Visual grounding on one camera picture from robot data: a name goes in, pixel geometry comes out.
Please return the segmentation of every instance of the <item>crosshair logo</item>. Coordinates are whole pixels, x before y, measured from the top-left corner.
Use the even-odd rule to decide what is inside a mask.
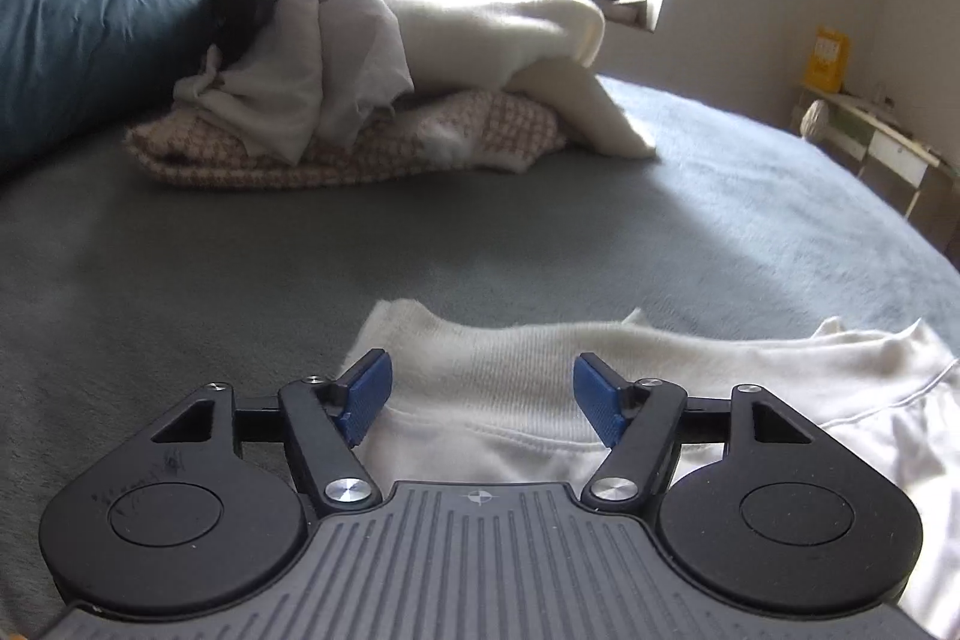
[[[469,501],[472,501],[473,504],[487,504],[491,499],[496,499],[490,491],[484,491],[482,488],[476,491],[470,491],[469,494],[464,494]]]

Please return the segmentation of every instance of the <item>yellow box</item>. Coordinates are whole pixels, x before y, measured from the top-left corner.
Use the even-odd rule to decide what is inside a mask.
[[[850,39],[839,31],[817,29],[817,43],[813,47],[803,82],[824,92],[840,92],[847,59],[850,57]]]

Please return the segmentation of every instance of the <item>pile of clothes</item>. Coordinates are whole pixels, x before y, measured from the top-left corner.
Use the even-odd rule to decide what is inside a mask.
[[[210,0],[213,45],[128,152],[181,186],[308,188],[419,172],[524,172],[568,137],[654,145],[587,67],[587,0]]]

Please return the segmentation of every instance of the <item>triangular cutout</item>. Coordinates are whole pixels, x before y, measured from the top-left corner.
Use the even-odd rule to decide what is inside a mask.
[[[206,442],[213,433],[213,402],[194,402],[179,418],[154,435],[154,442]]]
[[[762,402],[754,405],[754,439],[757,442],[784,442],[809,445],[812,440],[786,418]]]

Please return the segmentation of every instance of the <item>silver screw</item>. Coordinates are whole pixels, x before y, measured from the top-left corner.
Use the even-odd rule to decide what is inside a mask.
[[[341,477],[340,480],[328,482],[323,493],[333,501],[353,504],[356,501],[367,499],[368,496],[373,494],[373,489],[366,480],[360,480],[358,477]]]
[[[640,493],[637,484],[625,477],[600,477],[594,480],[590,493],[605,501],[627,501]]]

